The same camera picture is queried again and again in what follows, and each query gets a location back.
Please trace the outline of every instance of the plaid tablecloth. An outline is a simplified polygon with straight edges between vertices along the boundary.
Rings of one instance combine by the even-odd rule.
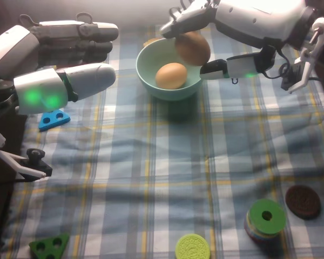
[[[212,59],[253,51],[213,27],[201,33]],[[156,34],[154,28],[120,33],[107,60],[117,81],[69,103],[69,123],[39,133],[41,115],[28,118],[22,152],[43,149],[53,175],[16,184],[2,258],[30,258],[31,241],[60,233],[70,234],[63,258],[174,258],[188,233],[208,241],[211,258],[324,257],[320,84],[288,94],[280,79],[205,81],[189,100],[159,101],[135,71],[143,43]],[[317,219],[288,210],[284,195],[294,184],[320,195]],[[266,247],[244,230],[246,212],[261,198],[287,214],[277,243]]]

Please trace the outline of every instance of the bowl rim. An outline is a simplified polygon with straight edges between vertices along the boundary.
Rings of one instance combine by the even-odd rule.
[[[186,86],[186,87],[183,87],[183,88],[178,88],[178,89],[164,89],[164,88],[160,88],[160,87],[153,86],[153,85],[149,84],[147,81],[145,81],[145,80],[142,78],[142,76],[140,75],[140,73],[139,73],[139,71],[138,71],[138,59],[139,59],[140,55],[142,54],[142,52],[143,52],[146,48],[148,48],[149,46],[151,46],[151,45],[153,45],[153,44],[155,44],[155,43],[157,43],[157,42],[159,42],[159,41],[162,41],[162,40],[174,40],[174,41],[175,41],[175,38],[173,38],[173,39],[165,39],[165,38],[162,38],[162,39],[155,40],[154,42],[152,42],[152,43],[150,43],[149,45],[145,46],[145,47],[140,51],[140,53],[138,54],[138,56],[137,56],[137,58],[136,58],[136,72],[137,72],[137,74],[138,74],[140,80],[142,80],[146,85],[148,85],[148,86],[150,86],[150,87],[152,87],[152,88],[155,88],[155,89],[158,89],[158,90],[162,90],[162,91],[167,91],[167,92],[184,91],[185,89],[188,89],[188,88],[190,88],[190,87],[192,87],[192,86],[198,84],[200,81],[202,81],[202,79],[199,77],[199,80],[198,80],[196,83],[194,83],[193,85],[189,85],[189,86]]]

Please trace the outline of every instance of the hole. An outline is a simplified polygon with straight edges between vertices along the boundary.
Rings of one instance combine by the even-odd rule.
[[[262,216],[263,219],[265,219],[266,221],[270,221],[270,220],[272,219],[272,214],[271,214],[271,212],[267,212],[267,211],[265,211],[265,212],[263,212],[263,213],[261,214],[261,216]]]
[[[53,240],[53,246],[55,249],[58,249],[62,243],[63,241],[59,237]]]
[[[42,253],[45,249],[45,245],[44,243],[38,243],[37,246],[36,246],[36,249],[38,252]]]
[[[58,113],[58,114],[56,114],[56,118],[57,118],[57,119],[61,119],[63,116],[64,116],[64,115],[63,115],[62,113]]]

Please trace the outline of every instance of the glowing green led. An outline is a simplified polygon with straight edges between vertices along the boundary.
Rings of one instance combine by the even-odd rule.
[[[59,96],[49,96],[45,100],[47,107],[50,109],[59,108],[61,100]]]
[[[41,99],[41,93],[37,90],[29,90],[25,93],[24,99],[30,105],[37,105]]]
[[[255,77],[257,74],[255,73],[247,73],[245,77]]]

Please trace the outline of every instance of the mint green bowl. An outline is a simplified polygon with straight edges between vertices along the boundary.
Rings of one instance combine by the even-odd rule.
[[[178,56],[175,39],[160,39],[142,49],[136,61],[136,69],[141,83],[148,93],[158,99],[179,101],[194,94],[201,87],[200,66],[190,66]],[[159,88],[155,81],[157,71],[168,63],[181,63],[187,68],[186,83],[179,89]]]

